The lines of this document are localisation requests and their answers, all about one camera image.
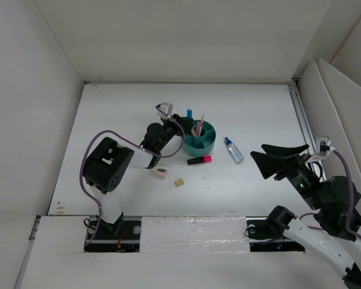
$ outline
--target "clear plastic bottle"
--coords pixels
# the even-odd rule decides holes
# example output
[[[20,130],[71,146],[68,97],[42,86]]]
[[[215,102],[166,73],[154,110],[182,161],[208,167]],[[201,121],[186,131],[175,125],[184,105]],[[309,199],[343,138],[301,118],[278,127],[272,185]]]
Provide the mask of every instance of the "clear plastic bottle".
[[[238,148],[235,146],[235,144],[233,144],[231,142],[231,140],[229,140],[229,138],[225,137],[224,140],[226,141],[226,145],[227,145],[227,149],[229,150],[232,158],[234,159],[234,161],[236,162],[236,164],[240,164],[241,162],[243,162],[243,155],[240,153],[240,151],[238,150]]]

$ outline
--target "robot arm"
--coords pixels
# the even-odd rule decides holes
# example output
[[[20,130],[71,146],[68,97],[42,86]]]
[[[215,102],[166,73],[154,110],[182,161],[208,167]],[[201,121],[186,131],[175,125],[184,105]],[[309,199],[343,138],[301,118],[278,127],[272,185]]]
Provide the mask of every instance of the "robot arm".
[[[348,288],[361,288],[361,216],[354,208],[361,195],[353,185],[353,207],[349,208],[350,195],[346,177],[335,176],[320,182],[316,174],[305,165],[312,156],[300,155],[308,147],[281,148],[264,144],[262,148],[265,154],[251,152],[251,156],[265,179],[272,175],[278,181],[287,178],[311,209],[320,209],[314,218],[345,250],[332,246],[321,234],[308,228],[292,212],[281,206],[275,207],[260,228],[257,228],[255,236],[249,231],[249,237],[258,240],[265,239],[267,234],[270,238],[288,237],[316,252],[342,277]],[[349,220],[348,209],[353,209]]]
[[[156,166],[160,160],[162,149],[175,135],[183,137],[183,134],[189,133],[193,127],[194,120],[192,118],[180,117],[177,114],[170,117],[172,106],[168,103],[157,105],[156,109],[163,125],[160,123],[150,124],[140,146],[134,144],[136,148],[147,150],[153,154],[147,169]],[[84,177],[85,182],[91,187],[99,206],[99,215],[101,215],[97,216],[98,220],[89,221],[89,224],[86,225],[89,228],[98,227],[96,232],[111,239],[118,239],[121,236],[124,217],[117,201],[117,195],[109,194],[109,192],[114,191],[120,184],[133,155],[132,149],[120,146],[115,140],[105,137],[85,160],[82,176],[80,176]]]

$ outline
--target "blue bottle cap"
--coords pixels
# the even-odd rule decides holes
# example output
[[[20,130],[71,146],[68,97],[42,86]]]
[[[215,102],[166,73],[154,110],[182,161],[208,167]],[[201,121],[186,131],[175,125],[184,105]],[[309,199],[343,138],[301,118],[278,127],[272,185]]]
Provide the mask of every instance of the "blue bottle cap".
[[[229,138],[228,137],[225,137],[224,138],[224,140],[226,141],[226,145],[229,145],[229,144],[231,144],[232,142],[231,142],[231,140],[229,140]]]

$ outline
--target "black mount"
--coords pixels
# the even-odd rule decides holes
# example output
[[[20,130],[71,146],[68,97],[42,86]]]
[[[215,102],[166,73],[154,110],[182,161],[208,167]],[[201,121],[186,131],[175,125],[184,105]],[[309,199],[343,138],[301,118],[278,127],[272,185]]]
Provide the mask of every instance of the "black mount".
[[[265,240],[278,239],[283,232],[289,229],[288,224],[295,216],[282,206],[276,206],[266,219],[254,219],[247,221],[247,232],[251,239]]]
[[[96,226],[97,220],[90,221],[90,228]],[[93,241],[87,245],[86,252],[139,252],[140,249],[140,217],[124,217],[122,215],[114,224],[109,224],[100,220],[100,227],[94,236]],[[87,239],[92,237],[92,233],[87,233]]]
[[[83,170],[85,182],[103,194],[117,188],[131,161],[134,151],[121,147],[105,137],[86,159]]]

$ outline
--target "white panel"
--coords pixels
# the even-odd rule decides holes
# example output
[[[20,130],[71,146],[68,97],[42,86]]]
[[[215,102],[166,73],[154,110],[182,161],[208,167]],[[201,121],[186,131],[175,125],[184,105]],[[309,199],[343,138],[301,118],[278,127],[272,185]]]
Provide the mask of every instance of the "white panel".
[[[84,253],[84,232],[82,217],[43,217],[22,289],[344,286],[310,253]]]
[[[81,82],[31,0],[0,0],[0,289],[45,214]]]
[[[341,49],[334,66],[361,86],[361,21]]]
[[[311,61],[298,83],[300,96],[314,137],[329,135],[332,144],[345,157],[358,191],[361,193],[361,172],[350,146],[338,112],[329,96],[327,87],[314,61]],[[345,170],[335,155],[324,160],[323,166],[328,178],[345,175]],[[361,201],[357,205],[361,213]]]
[[[333,0],[294,74],[302,74],[312,59],[332,61],[360,19],[361,0]]]
[[[361,87],[323,60],[318,69],[361,172]]]
[[[143,166],[131,164],[117,190],[127,216],[213,216],[240,214],[267,216],[276,205],[296,213],[310,209],[292,185],[264,180],[251,151],[263,143],[299,146],[304,143],[291,97],[280,84],[88,84],[59,174],[49,214],[95,215],[97,207],[80,189],[79,167],[90,140],[101,130],[113,129],[141,143],[147,126],[159,122],[155,105],[174,104],[173,113],[195,119],[205,114],[217,132],[213,162],[187,166],[183,150],[159,164],[168,168],[165,180]],[[230,137],[245,156],[236,165],[224,144]],[[174,152],[181,139],[174,137],[162,151]],[[183,178],[185,185],[175,187]]]
[[[249,253],[244,216],[143,217],[141,253]]]
[[[332,0],[36,0],[89,81],[289,81]]]

